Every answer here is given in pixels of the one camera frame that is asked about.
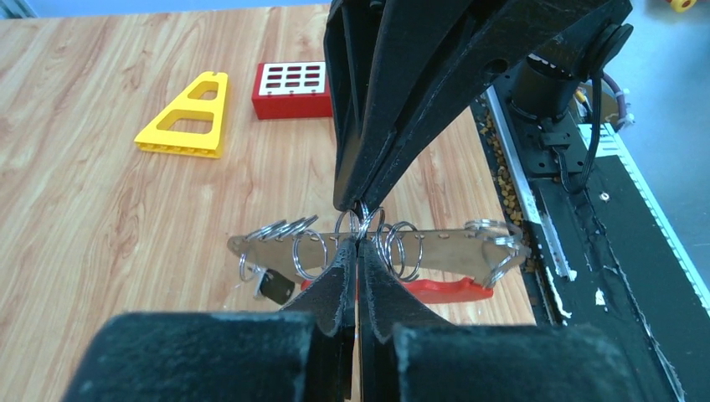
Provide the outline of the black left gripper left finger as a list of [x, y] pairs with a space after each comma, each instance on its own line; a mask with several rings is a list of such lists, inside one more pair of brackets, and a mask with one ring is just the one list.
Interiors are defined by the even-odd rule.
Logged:
[[107, 321], [66, 401], [344, 401], [352, 393], [354, 240], [275, 312], [130, 312]]

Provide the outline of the metal key organizer red handle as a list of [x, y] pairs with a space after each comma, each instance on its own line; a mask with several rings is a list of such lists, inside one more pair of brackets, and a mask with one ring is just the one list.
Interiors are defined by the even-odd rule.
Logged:
[[492, 297], [497, 282], [530, 255], [522, 230], [504, 221], [423, 230], [407, 221], [389, 224], [377, 208], [363, 222], [343, 213], [331, 233], [322, 233], [312, 227], [317, 219], [283, 219], [230, 237], [227, 247], [238, 259], [241, 281], [256, 281], [260, 270], [271, 269], [303, 291], [334, 261], [344, 240], [370, 240], [375, 260], [420, 302], [477, 302]]

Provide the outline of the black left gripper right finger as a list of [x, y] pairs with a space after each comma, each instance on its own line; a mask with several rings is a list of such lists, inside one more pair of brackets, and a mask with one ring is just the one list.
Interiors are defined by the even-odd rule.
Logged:
[[461, 326], [418, 301], [358, 243], [365, 401], [680, 401], [597, 327]]

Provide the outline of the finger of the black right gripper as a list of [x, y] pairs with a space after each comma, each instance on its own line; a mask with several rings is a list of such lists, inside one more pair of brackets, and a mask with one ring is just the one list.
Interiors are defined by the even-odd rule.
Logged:
[[397, 1], [334, 1], [324, 37], [336, 135], [332, 202], [375, 209], [394, 185], [399, 132], [382, 63]]
[[529, 55], [580, 78], [629, 36], [628, 1], [357, 1], [354, 204], [378, 207], [414, 159]]

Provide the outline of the black tag key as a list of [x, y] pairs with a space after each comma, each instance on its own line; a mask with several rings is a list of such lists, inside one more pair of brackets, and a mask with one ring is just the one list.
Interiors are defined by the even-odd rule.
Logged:
[[260, 270], [256, 275], [256, 299], [269, 299], [283, 306], [291, 299], [295, 289], [296, 283], [278, 271], [271, 269]]

